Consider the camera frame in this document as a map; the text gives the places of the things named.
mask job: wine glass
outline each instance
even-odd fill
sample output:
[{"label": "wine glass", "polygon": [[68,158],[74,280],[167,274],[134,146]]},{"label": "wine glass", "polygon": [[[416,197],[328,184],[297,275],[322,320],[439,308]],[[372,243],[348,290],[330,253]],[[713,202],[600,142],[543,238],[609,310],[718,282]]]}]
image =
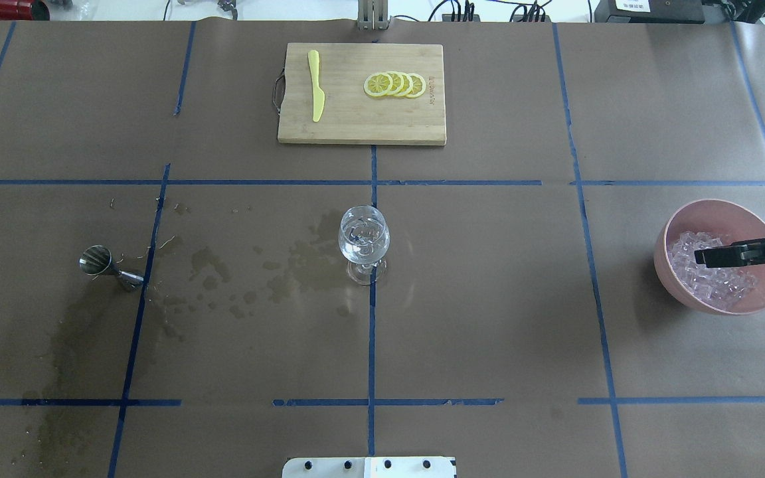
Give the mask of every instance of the wine glass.
[{"label": "wine glass", "polygon": [[390,236],[383,213],[374,206],[354,206],[344,212],[338,247],[349,261],[347,274],[361,285],[371,285],[386,270],[383,256]]}]

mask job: glass base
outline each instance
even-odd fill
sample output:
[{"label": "glass base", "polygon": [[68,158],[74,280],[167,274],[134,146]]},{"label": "glass base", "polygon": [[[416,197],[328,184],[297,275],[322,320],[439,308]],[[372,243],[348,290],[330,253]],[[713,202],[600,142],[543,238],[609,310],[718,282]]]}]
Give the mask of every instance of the glass base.
[{"label": "glass base", "polygon": [[378,281],[379,278],[385,274],[386,269],[388,269],[388,267],[386,266],[385,258],[381,258],[373,264],[347,262],[347,275],[359,285],[373,284],[373,282]]}]

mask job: lemon slice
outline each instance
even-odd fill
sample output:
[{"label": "lemon slice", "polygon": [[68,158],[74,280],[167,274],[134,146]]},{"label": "lemon slice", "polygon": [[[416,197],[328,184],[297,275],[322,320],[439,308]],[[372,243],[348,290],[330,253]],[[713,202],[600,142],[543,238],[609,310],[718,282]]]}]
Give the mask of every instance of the lemon slice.
[{"label": "lemon slice", "polygon": [[394,86],[394,78],[388,73],[374,73],[365,80],[365,94],[379,98],[385,96]]},{"label": "lemon slice", "polygon": [[406,85],[406,75],[401,72],[386,72],[386,75],[391,76],[392,79],[391,88],[388,89],[386,96],[394,96],[403,91],[404,85]]},{"label": "lemon slice", "polygon": [[403,79],[403,88],[401,88],[398,93],[394,94],[394,96],[399,98],[403,98],[409,94],[412,91],[412,88],[415,86],[415,81],[412,79],[412,73],[403,73]]},{"label": "lemon slice", "polygon": [[412,82],[412,89],[406,94],[407,98],[417,98],[424,94],[427,90],[427,82],[424,81],[423,76],[417,73],[410,73],[409,79]]}]

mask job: metal bracket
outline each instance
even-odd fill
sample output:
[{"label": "metal bracket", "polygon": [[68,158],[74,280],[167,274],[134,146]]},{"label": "metal bracket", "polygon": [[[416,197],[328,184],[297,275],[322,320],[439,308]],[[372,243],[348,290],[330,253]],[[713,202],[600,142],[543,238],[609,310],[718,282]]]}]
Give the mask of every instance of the metal bracket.
[{"label": "metal bracket", "polygon": [[388,0],[359,0],[359,30],[388,30]]},{"label": "metal bracket", "polygon": [[455,457],[289,459],[282,478],[456,478]]}]

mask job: pink bowl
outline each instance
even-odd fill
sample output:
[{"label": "pink bowl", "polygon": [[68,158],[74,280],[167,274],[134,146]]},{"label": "pink bowl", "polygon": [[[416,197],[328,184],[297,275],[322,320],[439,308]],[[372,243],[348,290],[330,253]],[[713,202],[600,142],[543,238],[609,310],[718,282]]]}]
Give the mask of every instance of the pink bowl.
[{"label": "pink bowl", "polygon": [[757,287],[736,303],[731,311],[720,311],[696,299],[677,279],[667,254],[668,245],[683,231],[708,232],[714,236],[729,236],[731,242],[765,237],[765,223],[743,206],[719,199],[694,200],[671,215],[657,237],[653,265],[665,290],[684,305],[696,311],[719,315],[749,315],[765,309],[765,264],[742,269],[757,278]]}]

